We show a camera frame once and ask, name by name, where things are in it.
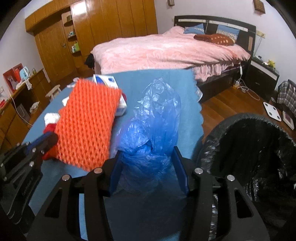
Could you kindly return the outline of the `black bed headboard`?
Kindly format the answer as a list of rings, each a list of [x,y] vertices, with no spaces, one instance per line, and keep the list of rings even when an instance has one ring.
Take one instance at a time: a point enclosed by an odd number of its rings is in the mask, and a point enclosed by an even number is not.
[[[251,56],[253,55],[256,36],[256,27],[254,25],[218,16],[185,15],[174,17],[174,26],[193,27],[198,24],[204,25],[205,34],[216,33],[219,25],[238,29],[239,34],[236,44],[241,46]]]

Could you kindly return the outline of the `orange foam net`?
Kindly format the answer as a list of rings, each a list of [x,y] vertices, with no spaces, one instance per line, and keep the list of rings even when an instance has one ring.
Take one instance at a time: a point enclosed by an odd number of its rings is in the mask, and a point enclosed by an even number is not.
[[[109,158],[111,131],[122,91],[79,80],[60,111],[55,133],[57,159],[85,171]]]

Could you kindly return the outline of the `blue plastic bag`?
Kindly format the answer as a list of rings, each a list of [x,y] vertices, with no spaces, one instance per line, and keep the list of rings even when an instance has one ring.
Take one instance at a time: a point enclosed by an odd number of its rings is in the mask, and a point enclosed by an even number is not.
[[[179,94],[162,78],[155,79],[115,134],[111,155],[122,152],[120,186],[130,193],[151,192],[171,170],[181,116]]]

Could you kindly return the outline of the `white bathroom scale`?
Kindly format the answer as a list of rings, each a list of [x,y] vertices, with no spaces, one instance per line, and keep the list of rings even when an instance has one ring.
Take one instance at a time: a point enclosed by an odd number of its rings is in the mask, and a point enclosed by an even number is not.
[[[267,102],[263,102],[263,106],[266,110],[266,113],[268,114],[268,116],[276,121],[281,122],[281,117],[280,114],[278,113],[278,110],[272,106],[271,104],[267,103]]]

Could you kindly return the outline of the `plaid cloth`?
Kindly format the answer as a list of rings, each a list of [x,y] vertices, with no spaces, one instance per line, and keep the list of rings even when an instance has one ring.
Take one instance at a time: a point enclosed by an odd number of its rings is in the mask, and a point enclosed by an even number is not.
[[[284,104],[295,115],[295,83],[284,81],[278,86],[277,103]]]

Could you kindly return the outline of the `wooden sideboard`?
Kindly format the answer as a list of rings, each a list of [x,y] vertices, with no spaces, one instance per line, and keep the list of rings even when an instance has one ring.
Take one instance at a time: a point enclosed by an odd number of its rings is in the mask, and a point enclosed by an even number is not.
[[[31,125],[49,105],[46,94],[51,90],[43,70],[29,79],[32,89],[22,85],[1,108],[1,153],[21,143]]]

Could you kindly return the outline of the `red cloth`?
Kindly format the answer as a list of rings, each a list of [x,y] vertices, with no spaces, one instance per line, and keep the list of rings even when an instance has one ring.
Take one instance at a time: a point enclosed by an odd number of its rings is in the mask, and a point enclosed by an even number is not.
[[[43,133],[55,133],[56,129],[56,123],[49,123],[46,125]],[[50,159],[56,159],[57,157],[57,141],[58,138],[54,137],[53,134],[49,135],[49,139],[47,140],[47,146],[45,148],[45,153],[43,154],[42,159],[44,161],[50,160]]]

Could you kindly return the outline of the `black nightstand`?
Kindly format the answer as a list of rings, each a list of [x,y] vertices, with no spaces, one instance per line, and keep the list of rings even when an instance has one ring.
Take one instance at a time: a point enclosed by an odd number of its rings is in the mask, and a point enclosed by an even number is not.
[[[257,58],[252,58],[245,75],[245,83],[262,99],[269,102],[280,75]]]

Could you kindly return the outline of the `light blue kettle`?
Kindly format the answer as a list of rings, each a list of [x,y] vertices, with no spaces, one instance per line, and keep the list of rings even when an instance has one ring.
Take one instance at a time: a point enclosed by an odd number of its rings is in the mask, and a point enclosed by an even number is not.
[[[26,66],[20,70],[20,78],[24,81],[29,79],[29,69]]]

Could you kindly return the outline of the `white crumpled bag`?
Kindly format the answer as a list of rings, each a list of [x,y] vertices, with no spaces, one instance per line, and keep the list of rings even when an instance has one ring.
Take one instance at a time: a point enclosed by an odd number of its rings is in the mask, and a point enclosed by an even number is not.
[[[45,126],[49,124],[56,124],[60,119],[60,114],[58,113],[46,113],[44,116]]]

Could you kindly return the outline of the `white wooden stool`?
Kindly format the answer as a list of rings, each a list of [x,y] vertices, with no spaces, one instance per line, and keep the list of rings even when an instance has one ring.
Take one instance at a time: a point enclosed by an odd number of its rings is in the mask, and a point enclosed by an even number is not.
[[[60,84],[54,86],[46,95],[46,98],[49,98],[52,101],[59,93],[61,92]]]

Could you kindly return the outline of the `wooden wardrobe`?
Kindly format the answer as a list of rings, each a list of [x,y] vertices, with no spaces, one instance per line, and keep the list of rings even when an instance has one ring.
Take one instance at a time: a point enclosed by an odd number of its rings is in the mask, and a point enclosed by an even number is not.
[[[158,33],[154,1],[49,1],[25,18],[51,84],[90,71],[92,49],[116,38]]]

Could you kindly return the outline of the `wall lamp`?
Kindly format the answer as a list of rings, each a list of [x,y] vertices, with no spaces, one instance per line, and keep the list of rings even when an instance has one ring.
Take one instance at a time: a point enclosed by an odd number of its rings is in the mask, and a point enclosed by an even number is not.
[[[168,6],[174,6],[175,1],[174,0],[168,0]]]

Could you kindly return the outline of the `blue pillow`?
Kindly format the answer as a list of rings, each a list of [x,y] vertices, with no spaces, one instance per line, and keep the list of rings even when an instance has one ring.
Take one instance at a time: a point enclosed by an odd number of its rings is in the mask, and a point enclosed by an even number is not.
[[[204,25],[198,24],[192,27],[185,27],[184,34],[204,35],[205,34]]]

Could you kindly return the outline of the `pink bed blanket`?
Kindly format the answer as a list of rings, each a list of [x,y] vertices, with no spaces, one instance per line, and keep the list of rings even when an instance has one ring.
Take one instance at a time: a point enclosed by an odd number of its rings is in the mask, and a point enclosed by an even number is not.
[[[222,46],[194,39],[185,28],[174,26],[163,34],[117,38],[96,45],[96,73],[103,75],[147,69],[192,69],[195,79],[205,82],[224,70],[247,61],[250,54],[238,44]],[[219,26],[215,34],[237,40],[239,30]]]

